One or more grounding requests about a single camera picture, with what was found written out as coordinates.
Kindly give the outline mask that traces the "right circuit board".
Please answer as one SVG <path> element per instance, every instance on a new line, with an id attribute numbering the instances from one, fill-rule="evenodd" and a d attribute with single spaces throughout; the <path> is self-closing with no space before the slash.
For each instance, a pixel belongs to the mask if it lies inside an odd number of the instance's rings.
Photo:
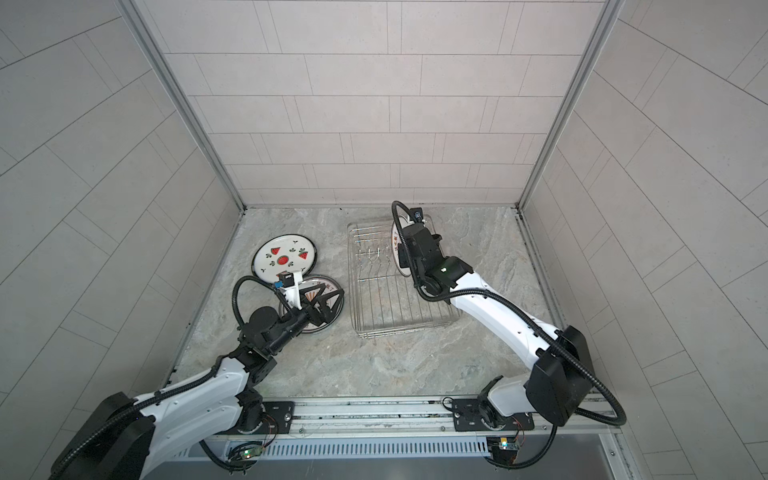
<path id="1" fill-rule="evenodd" d="M 516 464 L 521 450 L 517 437 L 487 437 L 486 444 L 489 463 L 503 468 L 512 468 Z"/>

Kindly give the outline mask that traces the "ventilation grille strip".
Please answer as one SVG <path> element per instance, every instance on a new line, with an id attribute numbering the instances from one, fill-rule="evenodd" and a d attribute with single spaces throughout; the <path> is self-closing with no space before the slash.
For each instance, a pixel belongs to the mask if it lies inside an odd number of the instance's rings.
<path id="1" fill-rule="evenodd" d="M 209 443 L 223 460 L 228 460 L 230 450 L 239 444 L 241 442 Z M 488 456 L 486 440 L 474 437 L 325 438 L 275 440 L 265 447 L 257 461 Z"/>

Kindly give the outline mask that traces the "watermelon pattern plate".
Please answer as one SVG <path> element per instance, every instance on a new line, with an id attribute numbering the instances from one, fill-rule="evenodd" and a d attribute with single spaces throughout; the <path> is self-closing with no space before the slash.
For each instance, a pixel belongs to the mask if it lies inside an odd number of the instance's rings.
<path id="1" fill-rule="evenodd" d="M 308 275 L 317 261 L 317 248 L 306 236 L 285 234 L 270 239 L 255 253 L 252 274 L 268 283 L 278 281 L 283 272 Z"/>

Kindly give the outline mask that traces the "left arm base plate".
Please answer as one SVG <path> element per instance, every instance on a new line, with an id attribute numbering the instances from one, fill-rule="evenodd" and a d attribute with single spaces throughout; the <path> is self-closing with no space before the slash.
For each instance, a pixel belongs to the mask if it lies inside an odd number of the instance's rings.
<path id="1" fill-rule="evenodd" d="M 290 432 L 296 404 L 292 401 L 256 402 L 244 407 L 234 429 L 243 435 L 281 435 Z"/>

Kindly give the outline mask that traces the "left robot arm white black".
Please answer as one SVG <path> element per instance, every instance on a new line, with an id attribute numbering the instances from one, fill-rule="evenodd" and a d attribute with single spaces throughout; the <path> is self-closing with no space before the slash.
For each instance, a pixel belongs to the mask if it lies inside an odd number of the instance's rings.
<path id="1" fill-rule="evenodd" d="M 340 315 L 345 292 L 326 284 L 270 286 L 282 308 L 239 309 L 240 278 L 231 294 L 238 345 L 208 370 L 148 394 L 117 392 L 102 400 L 50 468 L 53 479 L 142 479 L 173 454 L 233 427 L 255 431 L 265 420 L 256 390 L 277 354 L 307 326 L 325 328 Z"/>

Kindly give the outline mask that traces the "aluminium mounting rail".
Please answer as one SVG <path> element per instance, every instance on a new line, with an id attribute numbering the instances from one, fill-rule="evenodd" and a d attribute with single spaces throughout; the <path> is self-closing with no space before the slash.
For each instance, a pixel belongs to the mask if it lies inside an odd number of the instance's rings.
<path id="1" fill-rule="evenodd" d="M 545 435 L 552 425 L 541 415 L 532 415 L 535 429 L 527 432 L 457 432 L 451 413 L 441 404 L 444 397 L 339 397 L 267 399 L 292 401 L 296 404 L 290 432 L 268 436 L 276 440 L 321 438 L 394 438 L 428 436 L 491 436 L 515 433 Z M 217 428 L 219 436 L 245 437 L 234 427 Z"/>

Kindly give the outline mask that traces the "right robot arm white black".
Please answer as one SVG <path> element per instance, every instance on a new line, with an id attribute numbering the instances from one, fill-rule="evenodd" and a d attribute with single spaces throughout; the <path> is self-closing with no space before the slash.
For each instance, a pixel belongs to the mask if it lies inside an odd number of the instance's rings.
<path id="1" fill-rule="evenodd" d="M 441 237 L 424 223 L 397 216 L 392 243 L 399 268 L 407 271 L 417 293 L 430 302 L 447 302 L 478 320 L 512 349 L 528 375 L 489 384 L 480 399 L 490 408 L 489 422 L 536 412 L 562 427 L 579 415 L 609 426 L 622 426 L 626 411 L 594 373 L 584 335 L 561 330 L 529 315 L 504 298 L 463 260 L 444 256 Z"/>

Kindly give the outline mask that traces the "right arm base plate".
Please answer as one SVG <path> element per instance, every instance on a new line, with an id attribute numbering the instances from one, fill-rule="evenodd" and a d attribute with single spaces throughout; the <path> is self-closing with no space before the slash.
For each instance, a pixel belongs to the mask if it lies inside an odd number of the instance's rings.
<path id="1" fill-rule="evenodd" d="M 489 402 L 478 398 L 444 397 L 443 407 L 451 413 L 457 432 L 527 432 L 535 429 L 529 413 L 517 413 L 503 417 L 496 413 Z"/>

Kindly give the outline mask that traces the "left circuit board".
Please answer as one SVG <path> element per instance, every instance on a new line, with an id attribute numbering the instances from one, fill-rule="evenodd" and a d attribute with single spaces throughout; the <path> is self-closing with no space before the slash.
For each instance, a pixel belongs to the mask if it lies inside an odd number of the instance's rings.
<path id="1" fill-rule="evenodd" d="M 228 460 L 236 465 L 250 465 L 258 460 L 264 450 L 265 447 L 262 442 L 245 442 L 230 450 Z"/>

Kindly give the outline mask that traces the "circuit board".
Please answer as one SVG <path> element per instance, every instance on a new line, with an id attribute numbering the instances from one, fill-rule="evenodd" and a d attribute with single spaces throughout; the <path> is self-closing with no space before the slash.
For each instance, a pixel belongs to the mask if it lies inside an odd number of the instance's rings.
<path id="1" fill-rule="evenodd" d="M 521 450 L 517 437 L 487 437 L 486 444 L 489 463 L 503 468 L 512 468 L 516 464 Z"/>
<path id="2" fill-rule="evenodd" d="M 258 460 L 264 450 L 265 447 L 262 442 L 245 442 L 230 450 L 228 460 L 236 465 L 250 465 Z"/>

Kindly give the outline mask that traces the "sunburst plate front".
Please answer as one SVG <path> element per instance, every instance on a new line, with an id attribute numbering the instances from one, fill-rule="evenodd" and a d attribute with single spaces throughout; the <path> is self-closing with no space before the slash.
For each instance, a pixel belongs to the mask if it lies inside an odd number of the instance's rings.
<path id="1" fill-rule="evenodd" d="M 399 253 L 398 253 L 398 248 L 399 248 L 399 245 L 401 244 L 400 235 L 398 233 L 399 224 L 400 224 L 399 220 L 395 220 L 392 223 L 391 235 L 390 235 L 391 244 L 392 244 L 391 251 L 392 251 L 392 255 L 393 255 L 393 259 L 396 267 L 400 267 Z"/>

